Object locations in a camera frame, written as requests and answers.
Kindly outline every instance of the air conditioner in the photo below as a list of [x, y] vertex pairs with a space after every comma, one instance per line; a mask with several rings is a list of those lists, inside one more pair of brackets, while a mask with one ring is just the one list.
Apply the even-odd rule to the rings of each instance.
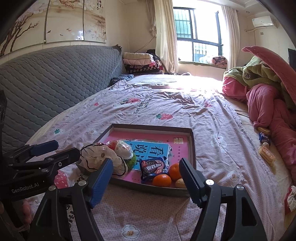
[[269, 26], [276, 27], [275, 21], [270, 16], [264, 16], [264, 17], [260, 17], [260, 18], [253, 18], [252, 22], [253, 22], [253, 25], [254, 25], [255, 28], [269, 27]]

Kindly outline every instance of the tray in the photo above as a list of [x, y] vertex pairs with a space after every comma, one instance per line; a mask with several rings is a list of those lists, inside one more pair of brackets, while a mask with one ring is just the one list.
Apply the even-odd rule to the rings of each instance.
[[[106, 143], [118, 139], [138, 139], [155, 142], [156, 145], [159, 142], [168, 143], [172, 148], [168, 158], [169, 165], [179, 162], [181, 158], [187, 158], [193, 168], [196, 169], [194, 137], [190, 128], [112, 124], [94, 141], [94, 143]], [[140, 177], [141, 171], [133, 169], [123, 179], [111, 177], [110, 183], [152, 194], [190, 197], [187, 189], [175, 188], [174, 184], [169, 188], [153, 186], [151, 183], [141, 184]]]

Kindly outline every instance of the window frame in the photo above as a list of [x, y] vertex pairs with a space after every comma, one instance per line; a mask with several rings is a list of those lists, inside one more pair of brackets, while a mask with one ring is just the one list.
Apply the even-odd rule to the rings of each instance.
[[180, 38], [177, 37], [177, 40], [179, 41], [187, 41], [192, 43], [192, 62], [194, 62], [194, 50], [193, 50], [193, 43], [200, 43], [200, 44], [208, 44], [208, 45], [214, 45], [218, 47], [218, 55], [222, 55], [222, 38], [221, 38], [221, 28], [220, 28], [220, 21], [219, 21], [219, 11], [216, 12], [216, 23], [217, 23], [217, 31], [218, 31], [218, 43], [204, 41], [204, 40], [198, 40], [197, 38], [197, 29], [195, 29], [195, 39], [193, 38], [193, 27], [192, 27], [192, 17], [191, 17], [191, 10], [193, 10], [193, 19], [194, 19], [194, 26], [196, 28], [196, 18], [195, 18], [195, 8], [190, 7], [173, 7], [173, 9], [183, 9], [189, 11], [189, 21], [190, 21], [190, 29], [191, 29], [191, 38]]

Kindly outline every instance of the person's hand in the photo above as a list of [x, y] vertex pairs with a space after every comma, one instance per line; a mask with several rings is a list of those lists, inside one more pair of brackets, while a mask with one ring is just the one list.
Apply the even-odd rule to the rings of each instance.
[[25, 215], [25, 223], [30, 224], [32, 222], [31, 206], [26, 199], [23, 200], [22, 210]]

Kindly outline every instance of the green blanket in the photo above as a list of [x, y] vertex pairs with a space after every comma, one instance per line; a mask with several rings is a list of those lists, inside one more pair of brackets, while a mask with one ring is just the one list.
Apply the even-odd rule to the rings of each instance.
[[281, 79], [266, 63], [256, 56], [254, 56], [246, 66], [234, 67], [226, 71], [224, 77], [232, 77], [242, 85], [248, 86], [250, 89], [261, 83], [272, 85], [280, 91], [287, 107], [293, 110], [296, 109], [296, 105], [292, 101]]

